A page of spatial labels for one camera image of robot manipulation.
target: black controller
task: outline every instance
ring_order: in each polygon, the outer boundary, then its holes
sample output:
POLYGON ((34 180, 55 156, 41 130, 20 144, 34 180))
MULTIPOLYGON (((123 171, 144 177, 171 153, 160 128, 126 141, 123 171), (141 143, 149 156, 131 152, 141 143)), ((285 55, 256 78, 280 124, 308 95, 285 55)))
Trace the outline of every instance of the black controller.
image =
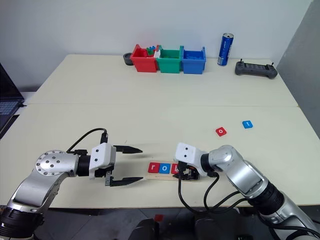
POLYGON ((272 63, 271 65, 245 63, 244 61, 242 61, 242 58, 241 58, 241 60, 236 63, 234 72, 237 75, 253 74, 253 75, 262 75, 270 79, 274 79, 278 75, 278 72, 273 65, 274 63, 272 63))

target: blue can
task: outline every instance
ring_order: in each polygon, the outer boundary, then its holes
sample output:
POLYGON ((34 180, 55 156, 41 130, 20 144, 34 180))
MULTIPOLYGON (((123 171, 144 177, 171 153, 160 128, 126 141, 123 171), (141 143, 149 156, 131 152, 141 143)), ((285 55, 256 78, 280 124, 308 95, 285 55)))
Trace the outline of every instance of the blue can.
POLYGON ((222 35, 222 41, 221 41, 220 52, 218 57, 218 64, 220 66, 227 65, 233 41, 234 41, 234 35, 232 33, 224 33, 222 35))

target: gray wall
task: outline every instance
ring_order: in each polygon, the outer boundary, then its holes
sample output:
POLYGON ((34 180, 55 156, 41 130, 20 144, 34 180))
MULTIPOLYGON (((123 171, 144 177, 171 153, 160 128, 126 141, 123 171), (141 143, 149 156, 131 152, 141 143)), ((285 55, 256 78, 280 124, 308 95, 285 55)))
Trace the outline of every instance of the gray wall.
POLYGON ((36 90, 67 54, 147 47, 279 62, 312 0, 0 0, 0 62, 22 91, 36 90))
POLYGON ((277 70, 320 138, 320 0, 314 0, 277 70))

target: laptop keyboard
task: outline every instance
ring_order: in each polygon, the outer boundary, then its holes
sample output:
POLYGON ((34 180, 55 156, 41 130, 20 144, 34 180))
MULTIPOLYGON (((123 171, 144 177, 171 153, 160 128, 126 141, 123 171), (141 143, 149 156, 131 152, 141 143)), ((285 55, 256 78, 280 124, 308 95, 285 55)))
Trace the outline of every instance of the laptop keyboard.
POLYGON ((9 115, 18 101, 0 101, 0 114, 9 115))

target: floor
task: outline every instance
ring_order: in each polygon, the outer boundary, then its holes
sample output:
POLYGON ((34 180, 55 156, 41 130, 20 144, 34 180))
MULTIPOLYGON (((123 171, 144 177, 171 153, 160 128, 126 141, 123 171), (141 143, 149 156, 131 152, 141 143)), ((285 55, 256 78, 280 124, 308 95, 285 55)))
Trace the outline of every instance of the floor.
MULTIPOLYGON (((320 206, 301 207, 311 218, 320 220, 320 206)), ((257 240, 272 239, 268 228, 252 215, 251 207, 233 209, 219 214, 214 220, 221 232, 204 228, 204 234, 215 239, 245 239, 251 235, 257 240)), ((45 223, 36 230, 41 240, 128 240, 137 224, 144 219, 163 215, 159 222, 160 240, 195 240, 195 217, 186 208, 134 208, 134 209, 51 209, 45 223)))

